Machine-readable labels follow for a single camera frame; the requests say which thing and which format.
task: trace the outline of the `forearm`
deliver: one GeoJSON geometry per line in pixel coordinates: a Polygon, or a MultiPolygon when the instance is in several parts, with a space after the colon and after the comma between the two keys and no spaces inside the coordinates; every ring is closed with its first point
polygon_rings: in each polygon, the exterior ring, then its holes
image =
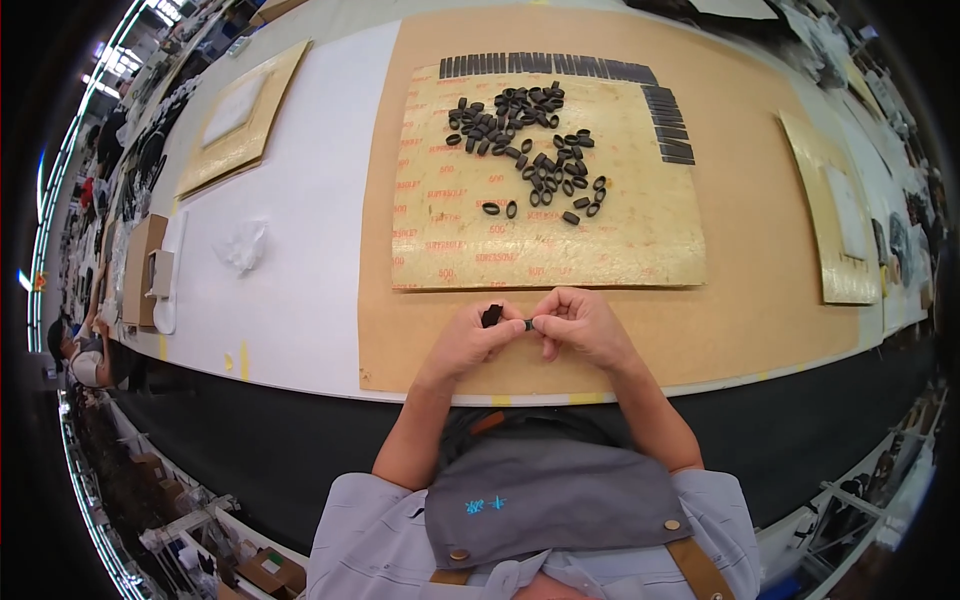
{"type": "Polygon", "coordinates": [[[453,386],[452,380],[414,381],[373,463],[374,475],[413,492],[433,482],[453,386]]]}
{"type": "Polygon", "coordinates": [[[639,357],[608,377],[641,453],[659,460],[671,474],[704,467],[696,436],[639,357]]]}

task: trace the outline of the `cardboard box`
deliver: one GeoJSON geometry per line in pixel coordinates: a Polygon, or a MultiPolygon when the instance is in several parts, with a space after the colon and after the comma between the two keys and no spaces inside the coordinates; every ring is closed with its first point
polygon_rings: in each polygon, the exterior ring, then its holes
{"type": "Polygon", "coordinates": [[[127,266],[123,277],[123,322],[128,325],[154,326],[156,298],[147,298],[150,289],[150,273],[147,263],[150,252],[159,250],[163,234],[167,231],[167,218],[147,215],[130,232],[127,246],[127,266]]]}
{"type": "Polygon", "coordinates": [[[147,279],[150,289],[147,298],[169,298],[170,283],[174,277],[174,254],[166,250],[154,250],[147,255],[147,279]]]}
{"type": "Polygon", "coordinates": [[[256,27],[277,20],[284,14],[292,11],[306,0],[267,0],[260,9],[250,17],[250,24],[256,27]]]}
{"type": "Polygon", "coordinates": [[[306,571],[273,548],[264,548],[236,572],[274,598],[292,600],[306,588],[306,571]]]}
{"type": "Polygon", "coordinates": [[[153,452],[144,454],[134,454],[130,457],[137,471],[140,473],[140,480],[148,486],[156,485],[167,478],[167,473],[163,470],[163,463],[153,452]]]}
{"type": "Polygon", "coordinates": [[[177,496],[183,493],[183,484],[174,479],[164,479],[158,483],[160,493],[163,494],[163,511],[171,519],[176,520],[182,516],[177,508],[177,496]]]}
{"type": "Polygon", "coordinates": [[[217,600],[251,600],[253,596],[247,594],[244,590],[230,589],[227,584],[220,582],[217,586],[217,600]]]}

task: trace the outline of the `plastic bag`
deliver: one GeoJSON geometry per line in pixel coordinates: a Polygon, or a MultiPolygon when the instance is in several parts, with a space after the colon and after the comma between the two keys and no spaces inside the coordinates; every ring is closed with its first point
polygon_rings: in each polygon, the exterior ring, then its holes
{"type": "Polygon", "coordinates": [[[213,251],[220,262],[236,270],[237,276],[253,269],[266,246],[266,221],[237,224],[226,239],[214,242],[213,251]]]}

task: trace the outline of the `leather strap piece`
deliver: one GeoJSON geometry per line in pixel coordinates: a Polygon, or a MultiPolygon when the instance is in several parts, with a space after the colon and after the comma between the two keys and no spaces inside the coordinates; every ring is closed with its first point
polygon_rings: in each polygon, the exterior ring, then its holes
{"type": "Polygon", "coordinates": [[[470,578],[470,574],[472,572],[473,567],[445,570],[437,569],[433,572],[433,575],[430,576],[430,583],[449,584],[451,586],[465,586],[467,584],[467,579],[470,578]]]}
{"type": "Polygon", "coordinates": [[[720,569],[694,538],[668,542],[666,549],[697,600],[736,600],[720,569]]]}

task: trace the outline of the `white table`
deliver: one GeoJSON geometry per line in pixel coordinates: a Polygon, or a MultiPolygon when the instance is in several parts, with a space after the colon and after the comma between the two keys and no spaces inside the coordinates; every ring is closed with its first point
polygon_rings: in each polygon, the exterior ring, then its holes
{"type": "MultiPolygon", "coordinates": [[[[636,14],[617,0],[553,4],[636,14]]],[[[203,73],[202,83],[167,143],[167,163],[151,207],[158,214],[175,212],[172,198],[177,179],[219,90],[298,41],[314,40],[314,48],[304,58],[277,115],[263,163],[176,208],[180,212],[177,218],[186,218],[176,331],[168,336],[140,331],[134,338],[124,339],[125,344],[191,369],[262,385],[329,396],[403,400],[403,394],[359,388],[356,305],[361,211],[373,123],[398,19],[441,7],[449,5],[439,0],[308,2],[257,32],[238,57],[223,57],[203,73]],[[344,89],[350,91],[348,105],[344,104],[344,89]],[[318,119],[318,114],[327,116],[318,119]],[[267,250],[256,269],[237,276],[217,260],[211,244],[249,219],[269,223],[267,250]]],[[[843,102],[836,97],[831,99],[775,58],[756,49],[740,49],[786,74],[814,125],[838,144],[845,143],[842,136],[847,129],[860,127],[851,115],[841,114],[843,102]],[[838,116],[843,128],[837,127],[838,116]]],[[[862,141],[855,133],[852,137],[852,143],[862,141]]],[[[857,165],[867,170],[876,167],[869,158],[864,159],[865,166],[860,159],[857,165]]],[[[876,209],[882,209],[881,204],[876,204],[876,209]]],[[[665,391],[680,395],[742,385],[873,348],[882,342],[885,330],[892,332],[925,317],[922,311],[913,310],[914,305],[919,310],[919,297],[902,301],[911,310],[890,319],[889,326],[885,326],[883,305],[859,309],[861,339],[849,352],[665,391]]],[[[602,399],[613,400],[610,394],[602,399]]],[[[491,405],[492,397],[456,396],[454,401],[491,405]]],[[[572,398],[511,396],[511,401],[514,405],[567,404],[572,398]]]]}

